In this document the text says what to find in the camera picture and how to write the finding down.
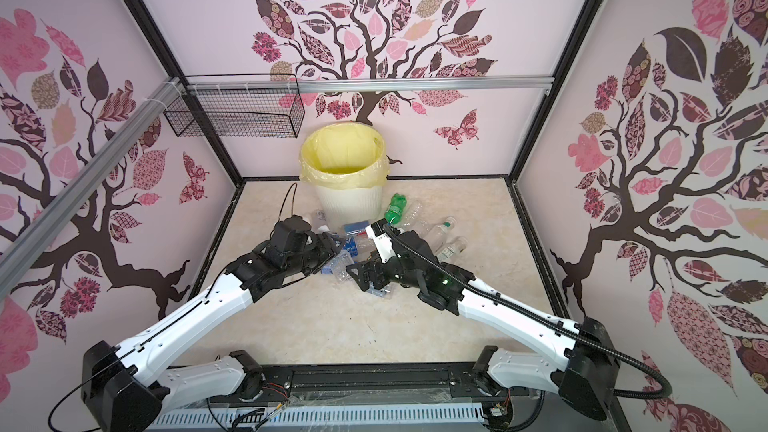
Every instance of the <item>wallpaper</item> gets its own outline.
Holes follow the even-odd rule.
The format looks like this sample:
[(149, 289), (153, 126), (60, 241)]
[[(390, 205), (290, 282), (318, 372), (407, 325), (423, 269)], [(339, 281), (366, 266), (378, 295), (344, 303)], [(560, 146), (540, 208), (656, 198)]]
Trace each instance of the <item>wallpaper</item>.
[(674, 387), (636, 430), (765, 428), (767, 11), (608, 0), (521, 180), (571, 311)]
[[(295, 73), (303, 82), (548, 75), (584, 0), (188, 1), (195, 14), (172, 0), (146, 0), (186, 72), (261, 72), (272, 80)], [(298, 171), (306, 135), (355, 120), (384, 136), (393, 175), (505, 174), (540, 94), (303, 93), (298, 139), (223, 140), (245, 176), (287, 176)], [(266, 159), (274, 149), (281, 154)]]
[[(164, 80), (121, 0), (2, 0), (2, 249)], [(178, 306), (233, 190), (204, 139), (152, 123), (0, 306), (4, 424), (45, 429), (85, 350)], [(65, 430), (93, 422), (78, 400), (54, 418)]]

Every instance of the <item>green plastic bottle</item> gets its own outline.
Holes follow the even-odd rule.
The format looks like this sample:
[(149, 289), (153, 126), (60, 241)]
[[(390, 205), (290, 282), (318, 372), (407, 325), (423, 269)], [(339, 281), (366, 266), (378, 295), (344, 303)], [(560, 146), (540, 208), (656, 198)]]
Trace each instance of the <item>green plastic bottle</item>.
[(384, 214), (384, 218), (387, 222), (393, 226), (400, 222), (402, 217), (402, 211), (406, 209), (406, 197), (402, 194), (395, 194), (392, 196), (392, 200), (389, 201), (389, 208)]

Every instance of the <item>black wire mesh basket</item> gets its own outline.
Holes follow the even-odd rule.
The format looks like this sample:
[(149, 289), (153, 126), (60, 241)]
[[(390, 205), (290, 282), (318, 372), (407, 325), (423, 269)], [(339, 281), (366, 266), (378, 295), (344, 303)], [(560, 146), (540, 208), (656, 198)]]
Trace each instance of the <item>black wire mesh basket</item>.
[[(252, 86), (248, 82), (190, 84), (165, 111), (176, 135), (196, 137), (209, 131), (221, 137), (297, 138), (304, 120), (304, 104), (296, 75), (247, 75), (258, 77)], [(215, 76), (187, 79), (194, 82), (201, 77)], [(270, 81), (269, 87), (259, 81), (262, 77)]]

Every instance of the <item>butterfly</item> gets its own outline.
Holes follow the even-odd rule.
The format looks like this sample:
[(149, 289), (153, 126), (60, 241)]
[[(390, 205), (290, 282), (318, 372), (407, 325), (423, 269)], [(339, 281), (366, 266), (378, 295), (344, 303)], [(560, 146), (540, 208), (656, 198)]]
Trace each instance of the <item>butterfly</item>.
[(184, 188), (181, 189), (181, 195), (179, 195), (179, 204), (189, 202), (193, 198), (200, 200), (205, 197), (205, 188), (202, 186), (202, 182), (205, 182), (205, 177), (210, 172), (206, 172), (202, 166), (196, 166), (194, 160), (184, 152), (184, 168), (187, 169), (187, 175), (190, 177), (189, 182)]
[(457, 129), (455, 127), (438, 127), (435, 129), (435, 133), (448, 139), (448, 144), (458, 150), (458, 144), (464, 142), (464, 139), (478, 138), (478, 128), (475, 126), (477, 120), (477, 109), (475, 109), (464, 117), (462, 124)]

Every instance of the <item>white trash can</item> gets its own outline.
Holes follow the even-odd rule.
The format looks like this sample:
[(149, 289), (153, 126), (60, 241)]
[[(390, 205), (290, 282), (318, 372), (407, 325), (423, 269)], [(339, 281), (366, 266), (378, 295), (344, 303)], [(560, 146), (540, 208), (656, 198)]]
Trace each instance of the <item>white trash can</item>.
[(315, 187), (331, 229), (380, 218), (389, 159), (373, 127), (358, 122), (325, 126), (304, 141), (300, 161), (300, 178)]

